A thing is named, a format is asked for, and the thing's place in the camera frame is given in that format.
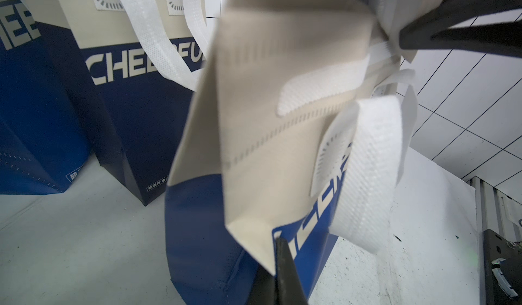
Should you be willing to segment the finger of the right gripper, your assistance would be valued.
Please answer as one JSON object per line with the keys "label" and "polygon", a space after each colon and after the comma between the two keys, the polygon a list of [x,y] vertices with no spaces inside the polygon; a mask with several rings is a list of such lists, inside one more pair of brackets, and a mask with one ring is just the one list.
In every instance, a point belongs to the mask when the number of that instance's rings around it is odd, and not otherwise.
{"label": "finger of the right gripper", "polygon": [[501,22],[483,26],[459,27],[429,33],[422,29],[402,29],[402,49],[457,49],[513,58],[521,57],[521,22]]}
{"label": "finger of the right gripper", "polygon": [[521,24],[504,22],[485,27],[457,27],[471,18],[499,14],[521,8],[521,0],[444,0],[436,9],[405,26],[401,40],[494,40],[521,39]]}

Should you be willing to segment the blue Cheerful bag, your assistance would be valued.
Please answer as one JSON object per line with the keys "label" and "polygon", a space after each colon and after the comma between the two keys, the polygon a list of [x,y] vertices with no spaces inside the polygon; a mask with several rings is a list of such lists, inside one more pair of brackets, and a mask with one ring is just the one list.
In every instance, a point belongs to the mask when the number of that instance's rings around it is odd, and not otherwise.
{"label": "blue Cheerful bag", "polygon": [[1,0],[1,193],[63,193],[90,152],[32,14]]}

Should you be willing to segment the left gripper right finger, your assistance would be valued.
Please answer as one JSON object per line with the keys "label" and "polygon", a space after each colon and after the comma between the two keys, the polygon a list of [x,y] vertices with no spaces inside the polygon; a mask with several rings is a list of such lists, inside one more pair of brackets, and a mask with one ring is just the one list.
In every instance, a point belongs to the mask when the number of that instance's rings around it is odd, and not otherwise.
{"label": "left gripper right finger", "polygon": [[300,284],[296,265],[288,241],[279,237],[276,241],[277,277],[276,304],[308,305],[307,298]]}

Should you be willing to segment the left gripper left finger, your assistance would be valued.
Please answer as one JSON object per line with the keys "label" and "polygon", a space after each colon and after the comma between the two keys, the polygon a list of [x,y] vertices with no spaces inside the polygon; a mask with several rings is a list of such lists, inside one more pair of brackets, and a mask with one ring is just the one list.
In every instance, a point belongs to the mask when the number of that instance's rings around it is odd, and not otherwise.
{"label": "left gripper left finger", "polygon": [[276,305],[277,280],[269,272],[257,272],[246,305]]}

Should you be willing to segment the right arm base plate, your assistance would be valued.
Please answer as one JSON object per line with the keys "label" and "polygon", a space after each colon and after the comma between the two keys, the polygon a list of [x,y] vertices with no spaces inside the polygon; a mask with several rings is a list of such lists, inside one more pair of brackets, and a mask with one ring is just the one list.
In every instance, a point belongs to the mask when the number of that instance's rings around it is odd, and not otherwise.
{"label": "right arm base plate", "polygon": [[521,242],[483,232],[485,303],[521,304]]}

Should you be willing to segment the dark blue bag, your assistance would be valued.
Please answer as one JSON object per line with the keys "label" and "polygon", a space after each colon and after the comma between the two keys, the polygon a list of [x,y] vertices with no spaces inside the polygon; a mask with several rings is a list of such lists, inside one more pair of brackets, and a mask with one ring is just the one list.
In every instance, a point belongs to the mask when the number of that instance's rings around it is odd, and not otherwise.
{"label": "dark blue bag", "polygon": [[288,241],[307,300],[338,238],[392,283],[388,233],[417,100],[400,31],[443,0],[227,0],[165,197],[186,304],[246,304]]}

